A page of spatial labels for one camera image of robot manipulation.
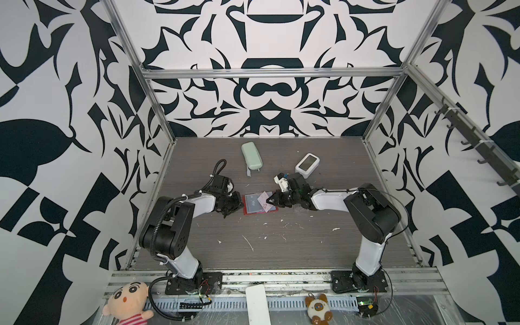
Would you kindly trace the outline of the red leather card holder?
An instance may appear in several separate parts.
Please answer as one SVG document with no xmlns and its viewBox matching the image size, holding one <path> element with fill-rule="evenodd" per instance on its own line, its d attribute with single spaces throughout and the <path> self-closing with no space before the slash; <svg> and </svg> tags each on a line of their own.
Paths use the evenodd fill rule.
<svg viewBox="0 0 520 325">
<path fill-rule="evenodd" d="M 273 192 L 262 192 L 255 194 L 247 194 L 242 196 L 243 214 L 256 215 L 273 213 L 278 211 L 278 207 L 266 203 L 266 199 L 273 195 Z"/>
</svg>

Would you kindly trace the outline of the pink white card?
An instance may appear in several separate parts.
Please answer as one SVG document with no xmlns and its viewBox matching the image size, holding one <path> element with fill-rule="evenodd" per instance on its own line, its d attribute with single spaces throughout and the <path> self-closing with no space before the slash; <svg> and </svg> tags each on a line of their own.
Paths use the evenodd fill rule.
<svg viewBox="0 0 520 325">
<path fill-rule="evenodd" d="M 257 198 L 257 202 L 260 204 L 264 213 L 269 213 L 271 211 L 276 211 L 277 207 L 273 204 L 268 203 L 269 197 L 272 196 L 272 192 L 263 192 Z"/>
</svg>

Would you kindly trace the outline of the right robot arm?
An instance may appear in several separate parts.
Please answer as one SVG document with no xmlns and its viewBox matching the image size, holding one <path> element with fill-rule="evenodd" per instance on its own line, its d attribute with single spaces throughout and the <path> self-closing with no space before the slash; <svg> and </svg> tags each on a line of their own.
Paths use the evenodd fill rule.
<svg viewBox="0 0 520 325">
<path fill-rule="evenodd" d="M 310 211 L 349 213 L 362 235 L 354 269 L 367 277 L 381 269 L 386 243 L 402 219 L 381 190 L 371 183 L 346 190 L 314 188 L 299 173 L 281 173 L 274 180 L 279 189 L 266 203 L 279 208 L 299 205 Z"/>
</svg>

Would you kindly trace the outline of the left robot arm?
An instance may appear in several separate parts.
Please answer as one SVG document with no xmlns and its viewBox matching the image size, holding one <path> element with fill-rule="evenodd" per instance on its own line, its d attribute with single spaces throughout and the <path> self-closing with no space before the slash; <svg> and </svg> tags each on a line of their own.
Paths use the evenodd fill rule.
<svg viewBox="0 0 520 325">
<path fill-rule="evenodd" d="M 227 217 L 243 207 L 241 195 L 226 176 L 213 175 L 209 184 L 190 195 L 156 201 L 139 236 L 139 246 L 179 279 L 200 284 L 202 264 L 188 248 L 192 221 L 207 213 Z"/>
</svg>

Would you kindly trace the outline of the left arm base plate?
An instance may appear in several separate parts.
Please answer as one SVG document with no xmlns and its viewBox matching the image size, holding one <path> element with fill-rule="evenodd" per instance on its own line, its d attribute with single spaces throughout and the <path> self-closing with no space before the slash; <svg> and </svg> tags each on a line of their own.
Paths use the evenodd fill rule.
<svg viewBox="0 0 520 325">
<path fill-rule="evenodd" d="M 189 295 L 199 294 L 209 295 L 213 291 L 222 288 L 223 273 L 221 272 L 202 272 L 196 273 L 193 279 L 185 279 L 179 276 L 167 281 L 166 295 Z"/>
</svg>

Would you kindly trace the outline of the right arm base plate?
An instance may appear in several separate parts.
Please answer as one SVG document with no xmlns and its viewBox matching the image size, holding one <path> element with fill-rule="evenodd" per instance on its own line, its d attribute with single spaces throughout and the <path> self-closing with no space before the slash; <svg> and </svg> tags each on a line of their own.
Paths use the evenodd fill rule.
<svg viewBox="0 0 520 325">
<path fill-rule="evenodd" d="M 336 294 L 387 292 L 389 281 L 383 270 L 367 276 L 361 271 L 332 271 L 330 273 L 332 290 Z"/>
</svg>

